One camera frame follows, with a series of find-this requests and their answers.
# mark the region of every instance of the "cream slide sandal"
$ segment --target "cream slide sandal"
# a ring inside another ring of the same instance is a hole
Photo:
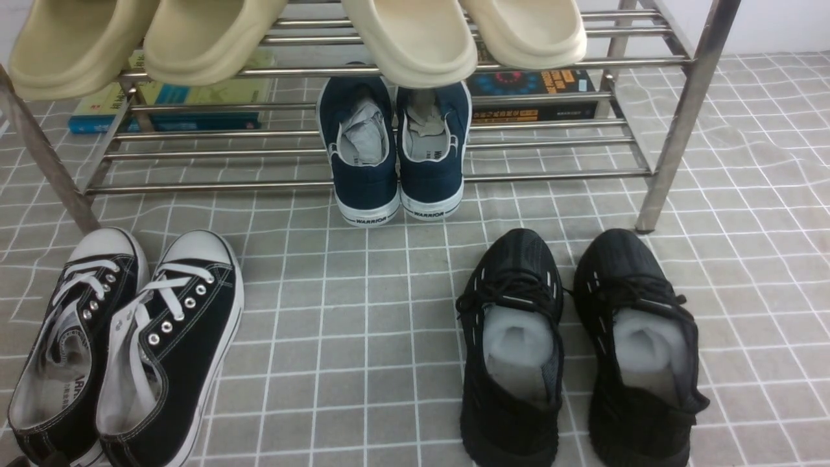
[[[573,65],[588,39],[576,0],[461,0],[499,63],[525,70]]]
[[[35,0],[9,57],[17,94],[81,97],[110,84],[147,31],[159,0]]]
[[[155,80],[208,86],[236,75],[288,0],[161,0],[144,39]]]
[[[457,0],[343,0],[380,71],[399,86],[448,86],[469,77],[476,43]]]

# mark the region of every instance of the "white shoelace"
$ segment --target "white shoelace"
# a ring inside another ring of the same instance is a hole
[[[89,261],[86,263],[78,263],[73,266],[70,266],[63,275],[65,282],[61,285],[61,288],[58,289],[55,297],[51,301],[51,305],[53,307],[57,306],[69,292],[77,287],[79,284],[86,284],[95,291],[95,298],[98,300],[103,300],[105,293],[110,289],[110,286],[104,285],[95,277],[96,270],[105,268],[113,273],[117,273],[120,268],[114,262],[107,260],[107,259],[99,259],[96,261]],[[49,331],[49,336],[46,338],[46,349],[49,349],[52,345],[63,345],[58,344],[56,341],[61,338],[63,332],[80,323],[80,319],[78,318],[77,314],[78,310],[78,300],[74,300],[71,303],[67,303],[64,305],[63,309],[61,310],[61,314],[54,318],[54,325],[51,327]],[[65,349],[61,349],[61,354],[63,355]],[[76,345],[70,349],[71,351],[77,351],[81,354],[84,354],[88,350],[85,349],[85,344],[81,343]],[[51,361],[52,363],[58,366],[64,366],[66,364],[65,361],[53,361],[47,353],[46,359]],[[78,368],[74,367],[67,367],[67,368],[55,368],[53,365],[46,365],[44,370],[51,376],[57,379],[72,379],[77,377],[78,372],[85,371],[85,367],[87,362],[85,361],[88,355],[83,356],[84,362],[81,363]]]
[[[80,263],[74,266],[70,266],[64,276],[66,278],[72,276],[71,279],[64,282],[58,292],[55,294],[55,298],[52,299],[52,306],[54,307],[58,303],[63,300],[63,297],[66,296],[69,291],[74,288],[79,283],[88,284],[92,287],[92,290],[95,290],[95,297],[99,300],[104,299],[104,293],[106,292],[104,284],[102,284],[96,277],[94,271],[89,271],[86,273],[78,273],[79,271],[85,271],[87,269],[100,269],[106,268],[112,271],[113,273],[117,273],[120,271],[118,264],[113,263],[108,259],[99,259],[97,261],[89,261],[88,263]]]
[[[187,277],[168,279],[164,274],[167,271],[187,274]],[[155,407],[157,397],[157,391],[154,391],[153,387],[151,387],[147,372],[144,369],[144,363],[147,363],[149,366],[153,365],[139,349],[139,334],[151,321],[149,312],[145,306],[145,303],[150,299],[149,294],[158,291],[170,310],[170,313],[173,315],[174,321],[180,322],[185,318],[184,311],[173,289],[188,285],[192,277],[201,278],[207,283],[212,283],[214,280],[213,275],[207,269],[188,266],[186,264],[164,263],[159,266],[156,273],[156,279],[144,286],[139,296],[115,316],[115,333],[110,338],[110,346],[112,349],[120,349],[125,344],[125,340],[129,339],[129,370],[133,377],[133,384],[138,401],[138,406],[130,411],[130,418],[135,417],[137,420],[133,421],[136,422],[142,420]],[[132,336],[127,335],[130,329],[134,329]],[[116,353],[115,351],[110,351],[110,357],[115,357]]]

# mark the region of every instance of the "shoe rack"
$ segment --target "shoe rack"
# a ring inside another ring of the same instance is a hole
[[[335,3],[337,0],[293,0],[293,3]],[[610,38],[608,54],[602,58],[588,58],[577,63],[573,68],[602,70],[602,80],[598,90],[593,93],[577,95],[552,96],[494,96],[486,100],[474,99],[476,104],[515,104],[525,102],[534,104],[557,104],[575,101],[598,101],[597,118],[593,120],[564,120],[527,123],[505,123],[473,125],[472,131],[497,130],[508,135],[516,130],[572,130],[602,129],[616,127],[622,130],[622,136],[585,136],[585,137],[551,137],[549,140],[534,139],[530,141],[502,141],[497,143],[470,143],[468,150],[546,150],[570,147],[625,145],[631,149],[631,164],[626,168],[612,170],[559,170],[538,173],[507,173],[495,175],[467,174],[467,183],[531,182],[567,179],[611,179],[644,178],[648,191],[643,202],[639,218],[634,228],[643,234],[654,230],[666,197],[681,163],[686,145],[694,129],[697,116],[701,110],[709,84],[715,73],[720,54],[723,52],[726,38],[740,6],[740,0],[713,0],[709,17],[701,39],[694,48],[683,35],[676,22],[663,4],[662,0],[620,0],[617,10],[601,12],[583,12],[589,39]],[[612,26],[596,27],[597,22]],[[304,46],[336,47],[361,44],[360,37],[349,29],[351,23],[344,17],[330,19],[280,19],[269,35],[262,40],[262,45],[269,47]],[[327,29],[335,31],[334,35],[315,35],[314,30]],[[291,30],[293,34],[281,32]],[[480,40],[473,29],[476,40]],[[626,53],[630,37],[662,37],[667,46],[664,57],[630,57]],[[642,138],[635,128],[628,123],[623,108],[618,101],[615,87],[621,69],[678,66],[686,75],[680,100],[671,121],[666,141],[657,162],[652,165],[645,157],[641,144]],[[479,72],[510,71],[497,63],[480,63]],[[377,76],[378,68],[374,66],[327,66],[308,68],[259,68],[241,71],[239,77],[329,77],[329,76]],[[312,102],[270,102],[265,104],[221,105],[221,106],[148,106],[144,102],[136,83],[149,81],[144,70],[126,70],[118,77],[127,95],[127,105],[122,106],[115,117],[110,132],[104,143],[94,155],[93,167],[77,182],[72,179],[61,158],[52,148],[46,135],[28,110],[27,105],[15,93],[6,72],[0,66],[0,109],[12,125],[21,134],[30,156],[35,160],[51,187],[55,190],[66,210],[84,233],[99,228],[98,219],[92,212],[91,205],[95,197],[102,194],[146,194],[173,192],[216,192],[266,189],[303,189],[332,186],[330,179],[283,179],[269,181],[237,181],[207,183],[172,183],[172,184],[105,184],[105,178],[113,164],[130,160],[222,160],[245,157],[285,158],[285,157],[325,157],[322,147],[303,149],[271,150],[161,150],[161,151],[123,151],[123,143],[135,141],[169,141],[169,140],[217,140],[233,138],[298,138],[317,136],[317,130],[239,130],[239,131],[190,131],[190,132],[154,132],[150,124],[150,114],[193,112],[193,111],[296,111],[314,110]],[[134,117],[139,122],[140,133],[127,133],[126,127]]]

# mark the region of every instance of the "book cover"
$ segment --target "book cover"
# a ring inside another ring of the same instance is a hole
[[[479,61],[493,61],[483,43],[478,44]],[[476,73],[466,80],[470,94],[477,96],[539,96],[595,91],[585,70],[506,71]],[[592,119],[597,102],[522,105],[515,103],[473,106],[475,123]]]
[[[134,68],[144,66],[144,54],[137,51],[129,59]],[[265,67],[274,64],[274,55],[266,49],[251,55],[247,66]],[[149,104],[251,104],[265,102],[272,80],[231,79],[210,86],[173,86],[156,81],[139,85]],[[72,117],[69,130],[76,134],[105,133],[115,114],[124,104],[125,94],[117,84],[81,99]],[[259,128],[259,112],[188,112],[151,115],[156,131],[189,130],[253,130]],[[129,123],[128,131],[138,132],[136,121]]]

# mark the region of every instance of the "sneaker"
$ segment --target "sneaker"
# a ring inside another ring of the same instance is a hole
[[[472,99],[463,82],[434,90],[398,89],[401,201],[409,215],[440,220],[464,196]]]
[[[17,443],[34,464],[58,452],[73,466],[101,458],[95,404],[110,319],[147,275],[141,247],[120,229],[90,233],[70,255],[8,408]]]
[[[681,467],[695,415],[697,325],[652,252],[614,229],[591,243],[574,278],[579,319],[597,352],[588,430],[611,467]]]
[[[392,102],[379,77],[331,78],[317,101],[317,126],[329,154],[334,197],[346,222],[386,224],[401,205]]]
[[[550,467],[559,445],[562,282],[539,235],[496,240],[456,302],[466,367],[461,439],[481,467]]]
[[[95,424],[114,466],[179,467],[242,317],[242,272],[221,237],[194,230],[118,311]]]

